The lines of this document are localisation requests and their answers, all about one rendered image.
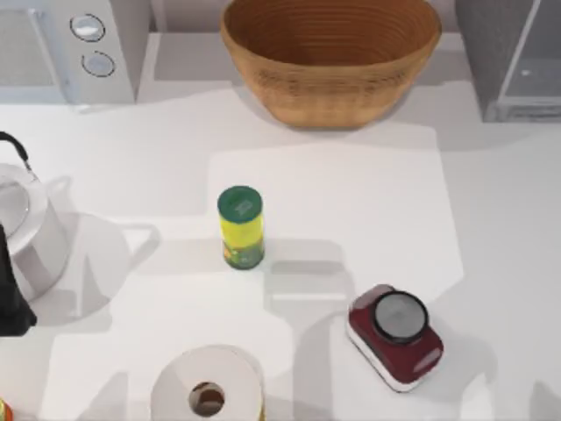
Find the green and yellow can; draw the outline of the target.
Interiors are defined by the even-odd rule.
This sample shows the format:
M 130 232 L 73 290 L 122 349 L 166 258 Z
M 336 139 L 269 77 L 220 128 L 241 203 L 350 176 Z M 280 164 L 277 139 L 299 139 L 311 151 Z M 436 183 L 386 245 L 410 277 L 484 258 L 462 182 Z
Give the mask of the green and yellow can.
M 265 256 L 263 200 L 245 185 L 231 186 L 217 200 L 225 261 L 233 268 L 249 270 Z

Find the brown wicker basket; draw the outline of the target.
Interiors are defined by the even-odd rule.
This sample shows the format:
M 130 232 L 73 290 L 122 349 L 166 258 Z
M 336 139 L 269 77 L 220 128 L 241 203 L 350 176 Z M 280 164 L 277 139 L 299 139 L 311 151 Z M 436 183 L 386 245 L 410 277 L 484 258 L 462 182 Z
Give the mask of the brown wicker basket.
M 389 112 L 442 35 L 428 0 L 230 0 L 220 34 L 278 121 L 358 128 Z

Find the red and white kitchen scale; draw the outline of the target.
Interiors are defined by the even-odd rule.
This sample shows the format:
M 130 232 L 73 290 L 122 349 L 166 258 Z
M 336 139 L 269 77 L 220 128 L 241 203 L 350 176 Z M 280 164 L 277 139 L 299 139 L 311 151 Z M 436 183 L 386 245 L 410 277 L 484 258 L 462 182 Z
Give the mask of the red and white kitchen scale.
M 347 336 L 395 392 L 415 389 L 438 365 L 444 343 L 425 304 L 390 284 L 378 284 L 349 305 Z

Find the white paper roll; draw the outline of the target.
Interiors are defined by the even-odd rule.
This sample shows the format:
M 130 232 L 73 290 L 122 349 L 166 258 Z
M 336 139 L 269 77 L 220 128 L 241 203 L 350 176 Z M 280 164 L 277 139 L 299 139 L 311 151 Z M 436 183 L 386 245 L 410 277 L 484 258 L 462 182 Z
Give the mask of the white paper roll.
M 203 346 L 171 361 L 151 394 L 151 421 L 266 421 L 259 370 L 230 346 Z

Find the small microwave knob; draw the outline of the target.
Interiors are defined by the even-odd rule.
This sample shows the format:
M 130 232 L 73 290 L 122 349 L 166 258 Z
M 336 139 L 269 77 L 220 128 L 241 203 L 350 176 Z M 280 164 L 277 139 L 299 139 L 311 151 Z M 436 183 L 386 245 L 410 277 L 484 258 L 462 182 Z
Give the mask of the small microwave knob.
M 108 54 L 94 51 L 82 56 L 82 69 L 94 77 L 106 78 L 115 72 L 116 64 Z

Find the large microwave knob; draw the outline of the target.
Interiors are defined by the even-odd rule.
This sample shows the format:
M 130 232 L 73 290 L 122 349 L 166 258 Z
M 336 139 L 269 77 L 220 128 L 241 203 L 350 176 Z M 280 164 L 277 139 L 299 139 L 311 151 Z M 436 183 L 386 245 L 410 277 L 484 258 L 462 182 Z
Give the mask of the large microwave knob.
M 74 36 L 84 42 L 98 42 L 106 32 L 103 21 L 93 14 L 72 17 L 69 26 Z

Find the pale microwave oven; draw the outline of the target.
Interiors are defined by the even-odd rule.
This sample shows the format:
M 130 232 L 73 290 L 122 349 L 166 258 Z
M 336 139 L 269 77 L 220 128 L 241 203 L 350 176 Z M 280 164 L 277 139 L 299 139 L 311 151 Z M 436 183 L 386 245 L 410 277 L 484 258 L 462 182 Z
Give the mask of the pale microwave oven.
M 71 32 L 70 19 L 83 14 L 103 21 L 98 42 Z M 151 20 L 151 0 L 0 0 L 0 104 L 135 103 Z M 115 61 L 111 76 L 82 69 L 94 51 Z

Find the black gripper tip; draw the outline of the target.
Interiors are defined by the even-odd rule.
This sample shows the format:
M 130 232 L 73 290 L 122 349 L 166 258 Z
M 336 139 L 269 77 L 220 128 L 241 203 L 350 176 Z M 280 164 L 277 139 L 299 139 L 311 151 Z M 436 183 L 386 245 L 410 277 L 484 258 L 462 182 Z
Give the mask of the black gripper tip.
M 4 226 L 0 224 L 0 338 L 24 336 L 37 322 L 17 284 Z

